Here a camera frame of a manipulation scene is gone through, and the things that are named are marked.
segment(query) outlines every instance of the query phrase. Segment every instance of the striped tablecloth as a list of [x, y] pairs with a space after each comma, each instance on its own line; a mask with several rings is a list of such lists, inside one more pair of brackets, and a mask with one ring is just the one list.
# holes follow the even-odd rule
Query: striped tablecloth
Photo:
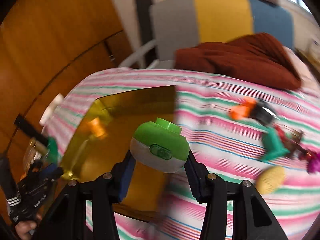
[[[285, 92], [217, 74], [183, 70], [110, 69], [94, 73], [80, 82], [55, 110], [45, 130], [56, 138], [63, 156], [82, 117], [99, 97], [140, 88], [176, 85], [176, 123], [182, 127], [198, 162], [210, 172], [231, 182], [255, 182], [266, 168], [281, 165], [285, 183], [264, 199], [290, 240], [301, 239], [320, 212], [320, 175], [309, 175], [306, 162], [279, 158], [259, 162], [264, 154], [264, 127], [255, 120], [235, 122], [229, 109], [245, 96], [262, 98], [277, 111], [277, 123], [285, 130], [301, 129], [302, 146], [320, 151], [320, 107], [318, 100], [301, 91]], [[184, 170], [172, 175], [162, 209], [164, 219], [153, 230], [150, 225], [116, 214], [121, 239], [199, 239], [205, 204], [192, 197]], [[232, 238], [232, 203], [228, 204], [227, 237]], [[92, 228], [91, 205], [87, 225]]]

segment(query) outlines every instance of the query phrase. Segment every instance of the white wall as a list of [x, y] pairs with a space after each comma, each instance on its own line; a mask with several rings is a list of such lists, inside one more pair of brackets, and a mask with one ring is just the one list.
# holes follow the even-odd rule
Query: white wall
[[[113, 0], [123, 23], [133, 50], [140, 47], [139, 28], [136, 20], [134, 0]], [[310, 13], [288, 0], [280, 0], [280, 5], [290, 11], [295, 24], [295, 46], [305, 50], [314, 36], [319, 36], [320, 28]]]

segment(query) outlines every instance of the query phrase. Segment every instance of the chair armrest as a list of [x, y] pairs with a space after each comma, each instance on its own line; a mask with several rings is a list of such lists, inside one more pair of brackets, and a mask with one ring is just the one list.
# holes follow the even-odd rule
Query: chair armrest
[[127, 57], [124, 61], [122, 61], [118, 67], [130, 67], [155, 46], [156, 40], [151, 40], [147, 42], [139, 49], [137, 49], [134, 53], [132, 53], [129, 57]]

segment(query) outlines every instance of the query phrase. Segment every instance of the green object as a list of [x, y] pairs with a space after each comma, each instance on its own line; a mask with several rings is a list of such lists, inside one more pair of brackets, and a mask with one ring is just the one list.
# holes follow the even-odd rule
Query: green object
[[145, 122], [135, 131], [133, 138], [150, 147], [150, 152], [164, 160], [174, 157], [186, 161], [189, 156], [189, 143], [180, 135], [177, 125], [157, 118], [156, 122]]
[[273, 127], [267, 127], [267, 133], [262, 136], [262, 143], [266, 149], [266, 154], [260, 159], [263, 162], [282, 157], [290, 152], [284, 147]]
[[47, 157], [48, 161], [50, 163], [58, 165], [58, 146], [56, 140], [53, 137], [48, 137], [47, 149], [49, 150]]

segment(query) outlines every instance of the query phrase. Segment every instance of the green and white object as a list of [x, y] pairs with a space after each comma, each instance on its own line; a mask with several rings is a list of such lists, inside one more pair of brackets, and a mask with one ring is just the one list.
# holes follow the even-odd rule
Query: green and white object
[[177, 125], [157, 118], [156, 122], [145, 122], [135, 131], [130, 152], [138, 161], [165, 173], [175, 173], [186, 163], [189, 143], [180, 135]]

